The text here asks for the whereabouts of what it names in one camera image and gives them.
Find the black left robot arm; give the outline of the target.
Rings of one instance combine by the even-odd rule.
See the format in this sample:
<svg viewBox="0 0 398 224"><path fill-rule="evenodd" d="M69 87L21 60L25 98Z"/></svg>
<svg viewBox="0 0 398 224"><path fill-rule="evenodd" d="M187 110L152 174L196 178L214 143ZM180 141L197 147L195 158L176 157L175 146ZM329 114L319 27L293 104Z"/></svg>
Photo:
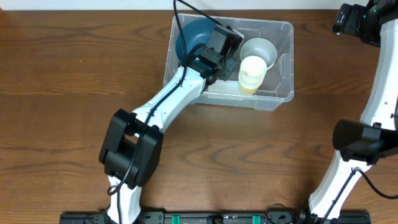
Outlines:
<svg viewBox="0 0 398 224"><path fill-rule="evenodd" d="M233 50L216 51L198 44L184 56L174 77L151 100L132 112L117 110L109 122L99 161L109 178L111 223L134 223L141 189L155 172L164 133L192 100L236 68Z"/></svg>

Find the pink cup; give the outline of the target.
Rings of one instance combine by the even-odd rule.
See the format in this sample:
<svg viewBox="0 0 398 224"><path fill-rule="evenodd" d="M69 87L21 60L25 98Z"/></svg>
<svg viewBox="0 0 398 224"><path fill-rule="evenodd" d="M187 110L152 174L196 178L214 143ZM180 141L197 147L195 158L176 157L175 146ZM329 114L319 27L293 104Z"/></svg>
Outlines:
<svg viewBox="0 0 398 224"><path fill-rule="evenodd" d="M259 80L258 82L247 82L245 80L239 79L239 83L245 88L258 88L262 84L262 81Z"/></svg>

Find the light blue cup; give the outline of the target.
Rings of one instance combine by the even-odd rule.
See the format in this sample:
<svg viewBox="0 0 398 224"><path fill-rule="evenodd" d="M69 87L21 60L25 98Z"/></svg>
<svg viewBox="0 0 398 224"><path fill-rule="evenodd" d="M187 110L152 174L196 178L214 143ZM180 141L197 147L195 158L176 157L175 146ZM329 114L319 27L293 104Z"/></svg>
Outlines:
<svg viewBox="0 0 398 224"><path fill-rule="evenodd" d="M239 76L239 81L242 82L245 85L253 85L257 86L260 85L263 82L263 78L257 79L257 80L249 80L245 77Z"/></svg>

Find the clear plastic storage container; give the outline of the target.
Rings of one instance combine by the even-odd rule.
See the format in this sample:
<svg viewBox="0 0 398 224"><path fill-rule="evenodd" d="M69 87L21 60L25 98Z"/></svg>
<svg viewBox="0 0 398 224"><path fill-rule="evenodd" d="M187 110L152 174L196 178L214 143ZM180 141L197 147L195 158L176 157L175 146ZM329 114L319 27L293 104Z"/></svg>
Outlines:
<svg viewBox="0 0 398 224"><path fill-rule="evenodd" d="M179 14L180 16L203 17L194 14ZM273 111L282 103L289 102L294 96L294 27L285 21L267 21L244 19L236 17L212 16L215 20L236 29L244 35L241 46L235 53L238 65L228 81L217 80L209 86L191 104L202 103L222 106L240 106L255 110ZM264 81L253 95L243 95L239 92L240 52L243 44L249 39L262 38L273 43L277 50L277 60L264 77ZM179 60L168 57L165 66L163 86L173 77L178 69Z"/></svg>

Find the cream white cup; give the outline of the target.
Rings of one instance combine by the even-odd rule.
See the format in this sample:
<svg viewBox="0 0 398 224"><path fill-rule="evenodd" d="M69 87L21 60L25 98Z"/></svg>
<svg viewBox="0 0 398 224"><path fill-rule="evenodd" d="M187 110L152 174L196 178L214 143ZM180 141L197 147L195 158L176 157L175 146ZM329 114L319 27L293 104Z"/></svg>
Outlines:
<svg viewBox="0 0 398 224"><path fill-rule="evenodd" d="M241 61L240 72L249 78L261 78L267 72L267 64L258 56L248 56Z"/></svg>

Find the light grey small bowl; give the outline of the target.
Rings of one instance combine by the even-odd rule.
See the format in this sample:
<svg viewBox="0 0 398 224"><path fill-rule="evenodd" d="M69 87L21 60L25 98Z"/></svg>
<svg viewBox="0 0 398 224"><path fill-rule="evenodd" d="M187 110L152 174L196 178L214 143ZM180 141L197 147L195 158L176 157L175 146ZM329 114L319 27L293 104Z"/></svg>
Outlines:
<svg viewBox="0 0 398 224"><path fill-rule="evenodd" d="M267 69L271 69L277 60L277 50L272 42L267 39L253 38L246 41L240 52L240 59L249 56L262 58L267 64Z"/></svg>

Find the yellow cup front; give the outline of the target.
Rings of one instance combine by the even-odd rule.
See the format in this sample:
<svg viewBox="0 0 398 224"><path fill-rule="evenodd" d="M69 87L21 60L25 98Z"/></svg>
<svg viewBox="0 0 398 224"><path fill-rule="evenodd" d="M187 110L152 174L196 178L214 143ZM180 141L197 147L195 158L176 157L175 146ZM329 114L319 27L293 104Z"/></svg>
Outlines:
<svg viewBox="0 0 398 224"><path fill-rule="evenodd" d="M259 88L259 86L254 86L252 88L249 88L247 86L239 84L239 92L244 95L253 95L253 94L255 94L255 92L257 92L258 88Z"/></svg>

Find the yellow cup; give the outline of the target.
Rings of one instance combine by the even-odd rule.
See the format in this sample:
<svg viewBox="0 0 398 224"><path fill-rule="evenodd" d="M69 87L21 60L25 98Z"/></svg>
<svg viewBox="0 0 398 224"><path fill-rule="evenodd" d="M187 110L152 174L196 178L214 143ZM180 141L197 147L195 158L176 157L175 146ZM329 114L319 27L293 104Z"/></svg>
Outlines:
<svg viewBox="0 0 398 224"><path fill-rule="evenodd" d="M247 82L258 82L259 80L263 81L264 76L254 77L253 78L253 77L249 77L249 76L247 76L247 75L245 75L243 73L240 73L239 74L239 78L242 79L242 80L245 80Z"/></svg>
<svg viewBox="0 0 398 224"><path fill-rule="evenodd" d="M239 92L244 95L253 95L253 94L255 94L255 92L257 92L258 88L259 88L259 86L254 86L252 88L249 88L247 86L239 84Z"/></svg>

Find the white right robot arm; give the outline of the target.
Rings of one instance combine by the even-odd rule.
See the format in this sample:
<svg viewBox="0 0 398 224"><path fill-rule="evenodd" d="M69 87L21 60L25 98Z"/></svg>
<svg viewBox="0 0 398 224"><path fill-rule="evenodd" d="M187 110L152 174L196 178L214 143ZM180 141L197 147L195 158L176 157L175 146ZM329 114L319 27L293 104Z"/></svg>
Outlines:
<svg viewBox="0 0 398 224"><path fill-rule="evenodd" d="M342 119L333 131L333 160L309 196L300 223L369 223L369 214L341 208L360 178L378 160L397 154L397 1L343 4L332 27L380 48L373 87L358 122Z"/></svg>

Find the dark blue bowl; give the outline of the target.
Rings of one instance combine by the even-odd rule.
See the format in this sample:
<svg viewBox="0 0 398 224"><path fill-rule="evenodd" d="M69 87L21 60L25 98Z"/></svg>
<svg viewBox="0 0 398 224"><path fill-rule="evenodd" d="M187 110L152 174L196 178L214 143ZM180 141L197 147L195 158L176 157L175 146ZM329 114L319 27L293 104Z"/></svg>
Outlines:
<svg viewBox="0 0 398 224"><path fill-rule="evenodd" d="M216 23L205 17L180 16L180 25L189 54L196 45L206 44L209 41ZM184 58L182 39L176 19L173 21L168 57L174 60Z"/></svg>

